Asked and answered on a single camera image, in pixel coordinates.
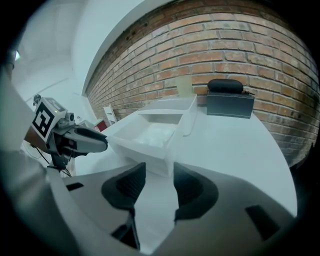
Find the red object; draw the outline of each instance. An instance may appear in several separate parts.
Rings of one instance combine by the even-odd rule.
[[[99,132],[102,132],[107,128],[108,127],[106,125],[106,122],[103,119],[99,119],[98,122],[96,122],[94,125],[94,129],[96,129]]]

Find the white table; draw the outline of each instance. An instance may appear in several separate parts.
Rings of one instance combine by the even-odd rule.
[[[232,175],[255,185],[297,215],[297,197],[287,162],[276,141],[259,119],[208,116],[205,107],[197,108],[192,133],[183,138],[177,162]],[[134,115],[108,127],[109,136],[126,125]],[[77,157],[78,175],[102,172],[134,163],[114,153],[111,147],[102,153]],[[141,251],[149,254],[174,228],[178,198],[173,179],[147,172],[146,184],[138,198],[136,226]]]

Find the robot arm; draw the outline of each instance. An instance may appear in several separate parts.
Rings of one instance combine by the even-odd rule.
[[[75,115],[51,97],[37,98],[31,126],[45,143],[57,169],[65,169],[71,157],[103,152],[108,148],[105,135],[76,125]]]

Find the white chair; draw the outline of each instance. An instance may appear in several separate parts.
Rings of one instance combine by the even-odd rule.
[[[103,107],[106,118],[109,121],[109,124],[112,126],[114,123],[117,122],[117,118],[115,116],[114,110],[112,109],[111,104],[109,106]]]

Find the white box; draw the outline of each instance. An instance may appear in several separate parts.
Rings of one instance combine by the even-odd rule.
[[[169,177],[183,138],[182,114],[137,114],[125,127],[106,139],[112,149],[146,169]]]
[[[197,105],[197,95],[194,93],[190,97],[174,95],[155,100],[138,112],[140,114],[182,114],[183,135],[188,136],[195,124]]]

